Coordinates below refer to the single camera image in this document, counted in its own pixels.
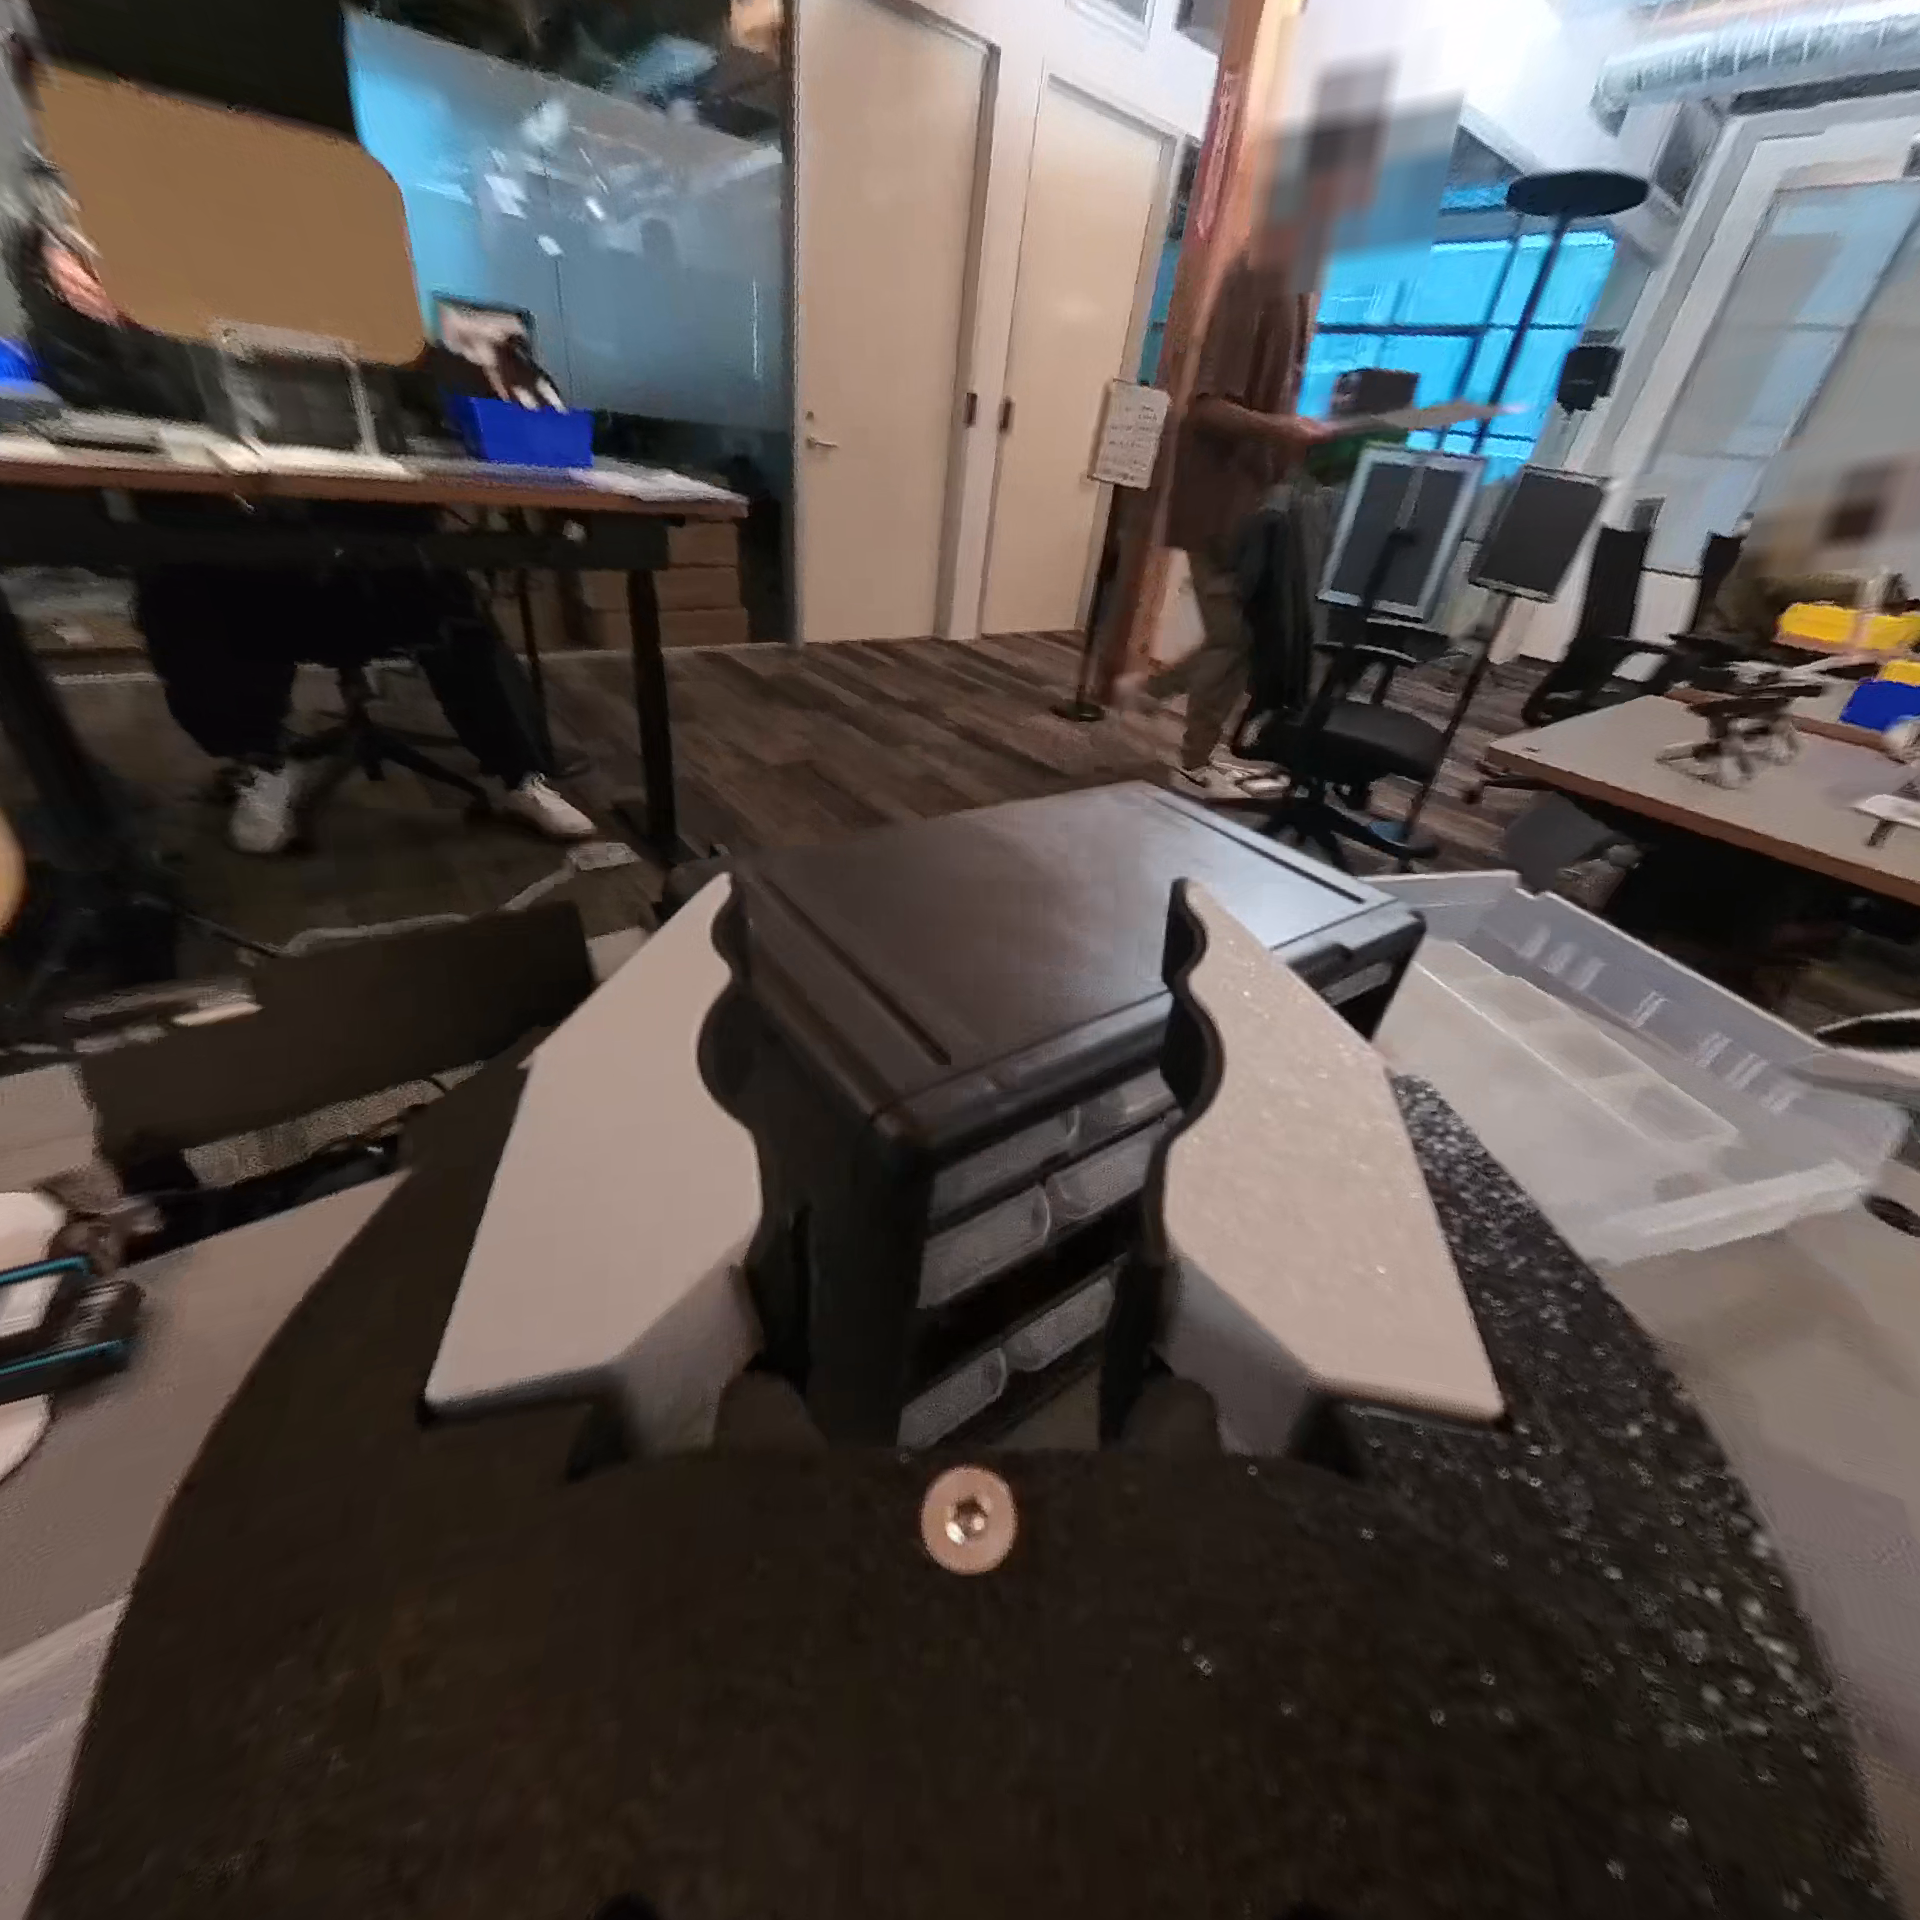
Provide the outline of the blue-edged black device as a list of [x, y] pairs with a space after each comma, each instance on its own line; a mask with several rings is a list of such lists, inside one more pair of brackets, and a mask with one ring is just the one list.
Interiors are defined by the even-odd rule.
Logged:
[[3, 1407], [57, 1399], [131, 1368], [144, 1290], [82, 1256], [3, 1274]]

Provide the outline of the white paper sign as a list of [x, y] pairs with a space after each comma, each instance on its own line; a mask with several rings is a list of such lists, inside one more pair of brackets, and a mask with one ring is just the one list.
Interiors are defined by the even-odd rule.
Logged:
[[1135, 379], [1113, 379], [1104, 393], [1088, 481], [1107, 490], [1151, 490], [1161, 463], [1171, 395]]

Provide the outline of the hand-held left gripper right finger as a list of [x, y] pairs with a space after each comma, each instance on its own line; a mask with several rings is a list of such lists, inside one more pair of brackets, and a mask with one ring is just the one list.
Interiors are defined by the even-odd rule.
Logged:
[[1169, 901], [1145, 1351], [1239, 1455], [1336, 1407], [1497, 1432], [1505, 1395], [1373, 1045], [1201, 881]]

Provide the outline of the black office chair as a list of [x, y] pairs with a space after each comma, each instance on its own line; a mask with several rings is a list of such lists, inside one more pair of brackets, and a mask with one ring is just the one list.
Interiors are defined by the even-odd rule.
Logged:
[[1395, 642], [1417, 629], [1380, 618], [1369, 595], [1354, 609], [1319, 598], [1338, 504], [1330, 487], [1293, 477], [1264, 497], [1237, 541], [1232, 585], [1251, 655], [1247, 713], [1232, 744], [1260, 750], [1279, 769], [1266, 781], [1266, 834], [1321, 848], [1345, 874], [1347, 848], [1393, 857], [1409, 872], [1436, 861], [1437, 846], [1417, 832], [1415, 816], [1376, 824], [1369, 801], [1384, 781], [1402, 781], [1424, 803], [1448, 744], [1419, 715], [1388, 710], [1380, 691], [1372, 699], [1359, 696], [1367, 672], [1393, 682], [1402, 666], [1423, 666], [1424, 655]]
[[1524, 730], [1547, 730], [1610, 705], [1666, 696], [1680, 683], [1683, 664], [1669, 642], [1634, 640], [1649, 542], [1645, 527], [1599, 530], [1573, 638], [1527, 697]]

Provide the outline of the black floor lamp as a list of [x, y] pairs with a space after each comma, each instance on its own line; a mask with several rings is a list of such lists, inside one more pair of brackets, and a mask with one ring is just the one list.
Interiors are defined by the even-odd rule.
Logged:
[[[1552, 288], [1552, 278], [1557, 274], [1560, 257], [1563, 255], [1573, 230], [1579, 224], [1612, 222], [1613, 217], [1642, 208], [1645, 200], [1645, 179], [1601, 169], [1531, 174], [1520, 176], [1506, 189], [1505, 208], [1511, 216], [1516, 216], [1520, 224], [1545, 224], [1547, 239], [1540, 264], [1535, 271], [1531, 285], [1527, 287], [1527, 294], [1523, 297], [1520, 314], [1513, 328], [1508, 329], [1508, 341], [1496, 373], [1496, 384], [1490, 389], [1489, 406], [1493, 406], [1496, 410], [1511, 408], [1506, 391], [1513, 386], [1520, 359], [1537, 331], [1537, 320], [1544, 299]], [[1552, 384], [1549, 410], [1561, 416], [1568, 416], [1554, 408], [1554, 389], [1560, 373]]]

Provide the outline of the black drawer cabinet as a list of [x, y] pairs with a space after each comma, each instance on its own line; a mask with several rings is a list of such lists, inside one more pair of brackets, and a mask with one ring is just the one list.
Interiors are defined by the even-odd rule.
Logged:
[[936, 1001], [1048, 942], [1090, 958], [1169, 930], [1201, 881], [1367, 1041], [1424, 939], [1376, 886], [1152, 785], [1107, 785], [765, 848], [715, 929], [733, 983], [704, 1067], [759, 1153], [747, 1285], [762, 1358], [829, 1442], [900, 1449], [895, 1387], [919, 1201], [875, 1118], [938, 1055]]

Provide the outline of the set of small cabinet drawers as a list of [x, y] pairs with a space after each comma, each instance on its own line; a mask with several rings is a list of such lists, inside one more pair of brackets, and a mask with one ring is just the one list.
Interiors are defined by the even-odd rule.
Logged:
[[1048, 942], [936, 1001], [938, 1055], [875, 1118], [919, 1201], [895, 1441], [1008, 1434], [1088, 1377], [1175, 1097], [1159, 930]]

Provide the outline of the grey work table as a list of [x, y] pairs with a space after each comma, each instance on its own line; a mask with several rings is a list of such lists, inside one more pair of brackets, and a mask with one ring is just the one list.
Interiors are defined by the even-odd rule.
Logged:
[[1505, 737], [1481, 753], [1479, 771], [1915, 909], [1915, 827], [1891, 824], [1874, 845], [1881, 819], [1861, 811], [1912, 769], [1887, 758], [1876, 737], [1828, 719], [1801, 719], [1797, 730], [1799, 755], [1762, 763], [1751, 785], [1724, 787], [1680, 763], [1707, 735], [1705, 706], [1642, 697]]

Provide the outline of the clear acrylic stand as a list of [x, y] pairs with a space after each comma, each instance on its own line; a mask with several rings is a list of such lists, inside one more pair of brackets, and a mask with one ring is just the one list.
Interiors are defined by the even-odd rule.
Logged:
[[378, 454], [362, 361], [344, 341], [220, 320], [213, 347], [232, 434], [251, 448]]

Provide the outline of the screen on stand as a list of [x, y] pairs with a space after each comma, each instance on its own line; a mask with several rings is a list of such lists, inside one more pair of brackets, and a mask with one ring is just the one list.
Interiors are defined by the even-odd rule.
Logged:
[[1599, 527], [1610, 490], [1601, 477], [1523, 466], [1477, 546], [1468, 585], [1511, 601], [1552, 605]]
[[1485, 463], [1364, 445], [1336, 517], [1321, 609], [1427, 624], [1481, 493]]

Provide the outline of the beige door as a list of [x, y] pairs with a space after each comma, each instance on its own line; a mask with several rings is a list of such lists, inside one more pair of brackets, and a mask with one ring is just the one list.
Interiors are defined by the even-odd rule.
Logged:
[[1113, 490], [1092, 459], [1112, 384], [1139, 371], [1177, 137], [1050, 80], [1027, 176], [980, 585], [986, 635], [1081, 624]]
[[913, 6], [799, 29], [800, 640], [919, 640], [952, 576], [995, 56]]

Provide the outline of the yellow plastic bin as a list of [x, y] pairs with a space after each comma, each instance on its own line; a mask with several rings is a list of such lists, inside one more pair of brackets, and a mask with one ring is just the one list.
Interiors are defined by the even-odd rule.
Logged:
[[1869, 659], [1876, 664], [1914, 659], [1919, 649], [1919, 613], [1858, 611], [1836, 605], [1793, 605], [1781, 613], [1776, 642], [1799, 655]]

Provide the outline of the glass partition window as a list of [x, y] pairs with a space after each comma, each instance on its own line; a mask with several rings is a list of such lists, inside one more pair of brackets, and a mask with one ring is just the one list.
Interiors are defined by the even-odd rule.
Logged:
[[356, 6], [356, 136], [424, 325], [516, 314], [604, 416], [792, 427], [781, 26], [733, 6]]

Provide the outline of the ribbed clear plastic bin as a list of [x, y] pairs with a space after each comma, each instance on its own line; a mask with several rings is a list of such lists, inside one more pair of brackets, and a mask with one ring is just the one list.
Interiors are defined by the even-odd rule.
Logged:
[[1376, 1031], [1589, 1265], [1709, 1254], [1844, 1213], [1908, 1136], [1823, 1048], [1501, 872], [1378, 878], [1424, 939]]

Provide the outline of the silver ventilation duct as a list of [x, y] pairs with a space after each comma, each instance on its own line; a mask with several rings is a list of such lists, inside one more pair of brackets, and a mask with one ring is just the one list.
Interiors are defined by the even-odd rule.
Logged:
[[1915, 3], [1696, 7], [1644, 29], [1595, 69], [1589, 110], [1612, 133], [1663, 105], [1751, 118], [1919, 90]]

